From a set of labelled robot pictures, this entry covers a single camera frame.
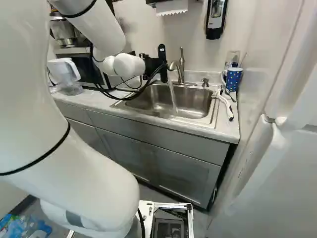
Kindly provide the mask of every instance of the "stainless steel sink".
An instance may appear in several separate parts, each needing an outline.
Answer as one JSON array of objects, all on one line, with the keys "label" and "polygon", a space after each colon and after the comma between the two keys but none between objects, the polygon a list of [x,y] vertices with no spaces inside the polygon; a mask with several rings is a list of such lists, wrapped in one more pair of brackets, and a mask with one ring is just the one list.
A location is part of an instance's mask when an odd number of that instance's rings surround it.
[{"label": "stainless steel sink", "polygon": [[131,101],[116,102],[112,107],[159,118],[187,120],[191,123],[212,123],[212,118],[218,111],[217,100],[211,97],[216,87],[206,89],[201,86],[174,85],[173,88],[178,108],[176,117],[172,113],[170,89],[167,84],[161,83],[152,84],[139,97]]}]

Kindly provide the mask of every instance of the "gray cabinet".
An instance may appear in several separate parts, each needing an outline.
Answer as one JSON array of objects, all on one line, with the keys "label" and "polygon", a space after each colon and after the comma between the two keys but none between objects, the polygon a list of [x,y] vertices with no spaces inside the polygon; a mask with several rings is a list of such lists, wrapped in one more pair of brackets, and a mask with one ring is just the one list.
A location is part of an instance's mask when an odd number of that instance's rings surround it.
[{"label": "gray cabinet", "polygon": [[157,146],[97,129],[113,160],[139,178],[206,208],[220,167]]},{"label": "gray cabinet", "polygon": [[152,159],[152,155],[146,153],[149,151],[147,144],[101,129],[97,129],[97,132],[104,143],[110,146],[111,157],[114,161],[135,176],[147,182],[150,181],[146,164]]},{"label": "gray cabinet", "polygon": [[83,124],[81,122],[67,119],[71,125],[71,127],[75,130],[75,132],[92,148],[97,150],[99,153],[110,158],[110,154],[106,145],[103,144],[101,138],[98,136],[96,129],[93,126]]},{"label": "gray cabinet", "polygon": [[88,116],[86,109],[73,106],[67,103],[62,103],[60,101],[55,101],[55,103],[59,108],[60,112],[64,115],[64,117],[74,119],[76,121],[80,121],[88,125],[93,124]]},{"label": "gray cabinet", "polygon": [[93,125],[183,155],[222,165],[229,143],[87,110]]},{"label": "gray cabinet", "polygon": [[179,153],[156,148],[159,185],[206,208],[220,167]]}]

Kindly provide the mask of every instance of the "cabinet drawer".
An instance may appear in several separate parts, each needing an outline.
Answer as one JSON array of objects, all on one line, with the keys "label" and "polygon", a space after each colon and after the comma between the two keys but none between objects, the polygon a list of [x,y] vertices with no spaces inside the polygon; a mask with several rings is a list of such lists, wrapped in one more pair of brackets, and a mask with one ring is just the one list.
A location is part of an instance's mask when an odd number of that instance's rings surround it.
[{"label": "cabinet drawer", "polygon": [[106,149],[106,147],[104,146],[101,138],[99,137],[96,129],[93,126],[86,125],[72,119],[67,120],[83,141],[85,141],[89,146],[97,150],[99,153],[110,158],[108,149]]},{"label": "cabinet drawer", "polygon": [[96,127],[216,165],[222,165],[229,147],[229,143],[217,140],[90,110],[87,112]]},{"label": "cabinet drawer", "polygon": [[86,109],[62,103],[59,101],[55,101],[55,103],[58,106],[61,113],[64,115],[64,117],[74,119],[76,121],[80,121],[88,125],[92,125],[92,121],[90,120]]}]

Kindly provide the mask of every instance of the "faucet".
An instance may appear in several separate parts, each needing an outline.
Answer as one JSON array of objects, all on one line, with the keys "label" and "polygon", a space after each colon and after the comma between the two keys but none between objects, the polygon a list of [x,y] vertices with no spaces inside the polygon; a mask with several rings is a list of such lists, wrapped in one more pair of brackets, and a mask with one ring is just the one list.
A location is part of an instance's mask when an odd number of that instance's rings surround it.
[{"label": "faucet", "polygon": [[197,86],[197,83],[185,83],[185,59],[183,47],[180,48],[181,57],[179,61],[172,61],[170,66],[168,67],[169,71],[177,70],[178,72],[178,84],[180,85],[188,85],[188,86]]},{"label": "faucet", "polygon": [[185,59],[184,59],[183,47],[180,47],[179,67],[180,67],[180,72],[181,72],[181,81],[182,81],[182,83],[185,83]]},{"label": "faucet", "polygon": [[178,84],[183,84],[184,83],[184,75],[182,74],[181,68],[180,68],[180,63],[178,61],[173,61],[169,67],[169,71],[177,70],[178,72]]}]

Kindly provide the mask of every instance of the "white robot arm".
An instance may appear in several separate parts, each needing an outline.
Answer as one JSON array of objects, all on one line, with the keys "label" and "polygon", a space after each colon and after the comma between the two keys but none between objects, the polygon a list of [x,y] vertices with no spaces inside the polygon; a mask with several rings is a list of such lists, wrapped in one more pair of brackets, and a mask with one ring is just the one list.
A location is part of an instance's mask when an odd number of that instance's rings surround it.
[{"label": "white robot arm", "polygon": [[[105,0],[51,3],[104,57],[124,47],[124,34]],[[48,7],[45,0],[2,3],[0,179],[40,198],[46,214],[69,229],[123,238],[135,223],[138,183],[84,143],[49,94]]]},{"label": "white robot arm", "polygon": [[105,0],[49,2],[94,44],[93,60],[101,71],[123,79],[144,73],[145,64],[141,58],[120,53],[125,37]]}]

